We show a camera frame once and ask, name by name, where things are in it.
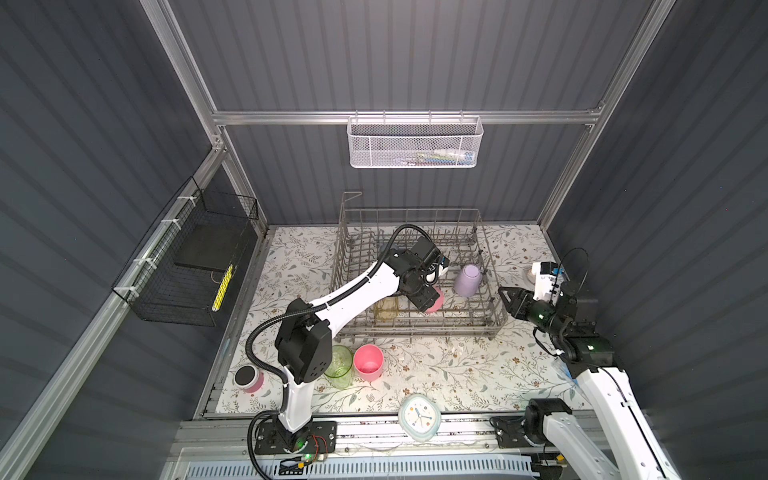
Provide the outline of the pink cup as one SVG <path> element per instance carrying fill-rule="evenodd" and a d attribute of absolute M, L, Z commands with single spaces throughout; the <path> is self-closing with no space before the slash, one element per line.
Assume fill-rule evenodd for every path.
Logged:
<path fill-rule="evenodd" d="M 361 379 L 373 382 L 381 377 L 384 366 L 382 350 L 373 344 L 366 344 L 355 351 L 353 366 Z"/>
<path fill-rule="evenodd" d="M 444 292 L 439 287 L 434 287 L 434 290 L 437 294 L 437 298 L 435 299 L 434 303 L 425 311 L 425 314 L 434 314 L 438 312 L 444 305 Z"/>

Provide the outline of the yellow transparent cup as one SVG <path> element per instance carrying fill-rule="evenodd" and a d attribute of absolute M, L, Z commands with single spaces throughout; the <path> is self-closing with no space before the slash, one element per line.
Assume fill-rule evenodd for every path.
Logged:
<path fill-rule="evenodd" d="M 398 296 L 386 297 L 374 305 L 374 320 L 376 322 L 393 322 L 399 313 Z"/>

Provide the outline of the purple cup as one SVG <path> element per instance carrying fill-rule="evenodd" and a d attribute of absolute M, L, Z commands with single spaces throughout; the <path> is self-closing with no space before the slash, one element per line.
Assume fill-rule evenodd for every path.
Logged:
<path fill-rule="evenodd" d="M 463 298 L 477 294 L 483 279 L 481 269 L 474 264 L 467 264 L 459 271 L 453 285 L 454 292 Z"/>

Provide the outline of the green transparent cup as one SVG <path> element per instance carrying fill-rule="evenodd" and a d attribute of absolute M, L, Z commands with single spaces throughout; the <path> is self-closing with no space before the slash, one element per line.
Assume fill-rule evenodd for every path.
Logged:
<path fill-rule="evenodd" d="M 353 383 L 353 354 L 343 345 L 332 347 L 330 365 L 325 371 L 325 379 L 337 389 L 346 389 Z"/>

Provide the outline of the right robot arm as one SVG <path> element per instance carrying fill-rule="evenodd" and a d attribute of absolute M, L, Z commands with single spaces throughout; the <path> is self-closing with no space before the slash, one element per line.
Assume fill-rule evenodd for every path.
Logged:
<path fill-rule="evenodd" d="M 551 444 L 582 479 L 678 479 L 638 405 L 611 343 L 596 332 L 597 300 L 573 281 L 549 300 L 520 287 L 498 289 L 507 313 L 545 333 L 568 375 L 589 401 L 613 453 L 610 460 L 560 399 L 533 399 L 522 420 L 529 443 Z"/>

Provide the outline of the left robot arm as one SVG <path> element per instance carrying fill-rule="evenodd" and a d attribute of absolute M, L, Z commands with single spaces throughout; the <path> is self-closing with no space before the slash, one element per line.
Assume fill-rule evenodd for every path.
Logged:
<path fill-rule="evenodd" d="M 449 258 L 424 229 L 405 223 L 395 228 L 376 261 L 354 280 L 310 302 L 297 299 L 283 314 L 250 332 L 246 357 L 277 376 L 282 385 L 280 408 L 255 414 L 247 428 L 247 453 L 259 477 L 267 479 L 269 474 L 257 460 L 257 426 L 269 420 L 286 448 L 301 451 L 311 432 L 315 382 L 331 363 L 335 336 L 387 297 L 405 296 L 418 311 L 426 312 L 439 303 L 436 283 L 449 266 Z"/>

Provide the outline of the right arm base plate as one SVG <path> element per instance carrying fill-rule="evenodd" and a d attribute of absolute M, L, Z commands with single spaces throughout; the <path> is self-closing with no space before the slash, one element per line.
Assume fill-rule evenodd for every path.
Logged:
<path fill-rule="evenodd" d="M 499 448 L 539 447 L 538 443 L 528 437 L 523 415 L 492 416 L 489 423 L 494 430 Z"/>

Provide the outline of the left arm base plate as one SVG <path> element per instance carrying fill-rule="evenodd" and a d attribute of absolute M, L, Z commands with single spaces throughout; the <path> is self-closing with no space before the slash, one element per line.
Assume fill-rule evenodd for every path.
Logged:
<path fill-rule="evenodd" d="M 297 432 L 288 431 L 279 420 L 260 421 L 253 433 L 257 455 L 328 454 L 336 450 L 338 424 L 311 420 Z"/>

